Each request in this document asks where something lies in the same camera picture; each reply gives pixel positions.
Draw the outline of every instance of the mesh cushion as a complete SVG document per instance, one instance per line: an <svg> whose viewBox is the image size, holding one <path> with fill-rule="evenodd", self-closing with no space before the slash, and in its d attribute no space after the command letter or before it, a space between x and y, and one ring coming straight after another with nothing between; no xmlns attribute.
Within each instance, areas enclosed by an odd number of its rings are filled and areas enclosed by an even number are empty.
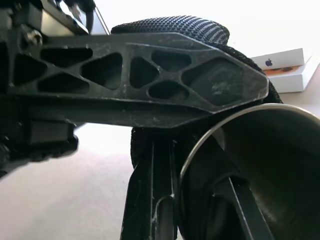
<svg viewBox="0 0 320 240"><path fill-rule="evenodd" d="M230 36L228 29L214 21L205 20L194 16L159 17L122 24L114 27L111 30L112 34L163 32L180 33L195 40L201 41L207 45L224 51L225 53L242 61L257 71L262 72L262 70L250 58L247 58L244 54L235 50L234 48L227 46ZM249 105L242 106L241 108L247 108L262 103L282 103L278 93L271 83L269 84L269 94L265 99L259 102L250 103ZM208 129L223 119L224 116L232 114L233 111L239 111L239 109L240 108L237 108L236 110L231 109L223 113L213 115L194 127L188 126L188 128L183 130L171 130L170 137L175 142L176 163L178 165L182 165L193 146ZM131 160L134 167L137 165L140 159L145 159L148 157L145 155L145 149L150 147L152 138L158 137L159 131L155 131L154 129L137 127L132 129Z"/></svg>

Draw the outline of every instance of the apple logo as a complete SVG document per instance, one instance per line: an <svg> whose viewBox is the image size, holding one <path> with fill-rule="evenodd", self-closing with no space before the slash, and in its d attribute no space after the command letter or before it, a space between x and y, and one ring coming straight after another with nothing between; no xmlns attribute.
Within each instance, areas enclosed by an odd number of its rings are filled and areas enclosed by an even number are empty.
<svg viewBox="0 0 320 240"><path fill-rule="evenodd" d="M267 67L272 66L272 61L270 60L270 58L269 58L267 61L265 61L265 65L266 65Z"/></svg>

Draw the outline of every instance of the apple product box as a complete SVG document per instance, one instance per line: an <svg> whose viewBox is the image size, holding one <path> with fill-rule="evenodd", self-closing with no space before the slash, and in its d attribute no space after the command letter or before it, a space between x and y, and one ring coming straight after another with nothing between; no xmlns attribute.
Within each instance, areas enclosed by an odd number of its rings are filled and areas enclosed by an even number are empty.
<svg viewBox="0 0 320 240"><path fill-rule="evenodd" d="M304 65L313 53L311 47L304 45L290 41L260 41L251 45L236 42L230 44L231 47L251 58L262 70Z"/></svg>
<svg viewBox="0 0 320 240"><path fill-rule="evenodd" d="M278 93L302 92L306 89L319 63L318 56L311 56L302 66L268 69L264 72Z"/></svg>

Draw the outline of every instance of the black mesh fabric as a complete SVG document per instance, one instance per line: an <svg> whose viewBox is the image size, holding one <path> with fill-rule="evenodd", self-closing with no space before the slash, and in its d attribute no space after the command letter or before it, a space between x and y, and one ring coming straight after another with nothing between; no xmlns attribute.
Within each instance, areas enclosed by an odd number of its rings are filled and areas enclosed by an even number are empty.
<svg viewBox="0 0 320 240"><path fill-rule="evenodd" d="M205 20L194 16L173 16L173 17L159 17L150 18L146 20L126 23L114 27L111 34L119 33L180 33L191 37L195 40L201 41L207 45L218 48L232 57L242 61L250 67L259 72L262 70L248 57L234 48L227 46L230 33L228 29L214 21ZM247 108L257 104L263 103L282 103L274 86L270 83L268 96L259 101L250 103L241 108ZM189 152L201 136L210 129L214 124L221 121L224 117L239 111L231 109L223 113L219 113L205 119L203 122L194 126L188 126L184 129L174 129L170 131L170 138L175 142L175 160L178 165L182 165L187 158ZM158 138L159 134L165 135L165 131L149 128L132 129L131 134L131 160L135 167L139 160L147 158L145 149L150 147L152 138Z"/></svg>

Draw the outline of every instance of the screw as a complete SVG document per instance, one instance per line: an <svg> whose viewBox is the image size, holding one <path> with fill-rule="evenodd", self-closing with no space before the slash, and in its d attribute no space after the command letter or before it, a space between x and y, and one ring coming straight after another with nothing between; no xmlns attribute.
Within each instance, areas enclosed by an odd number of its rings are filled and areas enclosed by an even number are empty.
<svg viewBox="0 0 320 240"><path fill-rule="evenodd" d="M27 32L27 34L25 35L25 40L27 43L33 44L33 45L42 45L43 43L42 35L37 30L32 30L30 32Z"/></svg>

